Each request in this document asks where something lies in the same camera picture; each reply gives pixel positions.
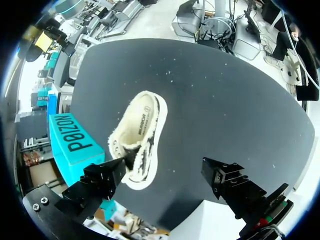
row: shoe label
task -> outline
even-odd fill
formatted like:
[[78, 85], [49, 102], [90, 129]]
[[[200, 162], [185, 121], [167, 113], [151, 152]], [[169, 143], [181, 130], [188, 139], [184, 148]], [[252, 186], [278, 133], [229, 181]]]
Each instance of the shoe label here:
[[145, 135], [145, 133], [146, 133], [151, 108], [148, 106], [145, 106], [144, 111], [145, 111], [145, 113], [142, 114], [142, 117], [141, 117], [141, 122], [140, 122], [140, 127], [139, 127], [139, 132], [138, 132], [139, 135]]

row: yellow object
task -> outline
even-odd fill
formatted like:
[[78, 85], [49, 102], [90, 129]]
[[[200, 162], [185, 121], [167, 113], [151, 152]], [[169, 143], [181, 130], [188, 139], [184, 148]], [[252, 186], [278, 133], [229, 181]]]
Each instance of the yellow object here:
[[52, 43], [53, 40], [50, 37], [48, 37], [44, 32], [42, 32], [34, 45], [38, 46], [46, 53]]
[[31, 25], [25, 31], [25, 33], [23, 34], [22, 38], [24, 38], [25, 40], [33, 42], [34, 39], [36, 39], [39, 36], [40, 33], [41, 33], [41, 31], [38, 28], [36, 28], [35, 26]]

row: black table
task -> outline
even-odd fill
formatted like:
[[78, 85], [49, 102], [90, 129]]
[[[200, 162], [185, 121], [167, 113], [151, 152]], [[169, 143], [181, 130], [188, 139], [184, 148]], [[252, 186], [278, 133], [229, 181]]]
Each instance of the black table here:
[[150, 224], [172, 230], [202, 200], [223, 203], [202, 177], [204, 156], [237, 162], [268, 193], [301, 175], [314, 127], [290, 94], [232, 55], [165, 39], [113, 41], [85, 55], [71, 112], [108, 159], [109, 135], [144, 90], [168, 107], [157, 174], [144, 190], [120, 184], [114, 198]]

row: computer monitor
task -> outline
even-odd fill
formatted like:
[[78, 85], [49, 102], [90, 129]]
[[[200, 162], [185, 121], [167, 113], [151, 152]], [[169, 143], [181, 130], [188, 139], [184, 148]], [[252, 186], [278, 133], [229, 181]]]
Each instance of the computer monitor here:
[[261, 43], [259, 28], [257, 27], [254, 20], [250, 17], [250, 13], [248, 11], [244, 11], [244, 15], [246, 19], [248, 19], [248, 26], [246, 27], [246, 31], [254, 35], [258, 43]]
[[193, 12], [193, 6], [195, 3], [198, 3], [199, 0], [189, 0], [185, 3], [181, 4], [178, 11], [176, 12], [177, 17], [182, 17], [185, 13], [192, 13]]

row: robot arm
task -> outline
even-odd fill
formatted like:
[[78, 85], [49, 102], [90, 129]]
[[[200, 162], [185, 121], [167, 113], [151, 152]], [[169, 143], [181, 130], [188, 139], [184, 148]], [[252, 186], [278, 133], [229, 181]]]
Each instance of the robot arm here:
[[[29, 192], [22, 200], [28, 214], [49, 239], [99, 239], [99, 235], [81, 224], [91, 218], [104, 199], [110, 200], [126, 174], [128, 159], [122, 157], [99, 165], [90, 164], [80, 180], [68, 187], [62, 198], [46, 185]], [[275, 240], [278, 225], [291, 210], [293, 203], [285, 201], [286, 183], [267, 194], [242, 175], [244, 168], [237, 163], [225, 164], [203, 158], [202, 174], [213, 194], [223, 197], [236, 219], [246, 226], [239, 233], [241, 240]]]

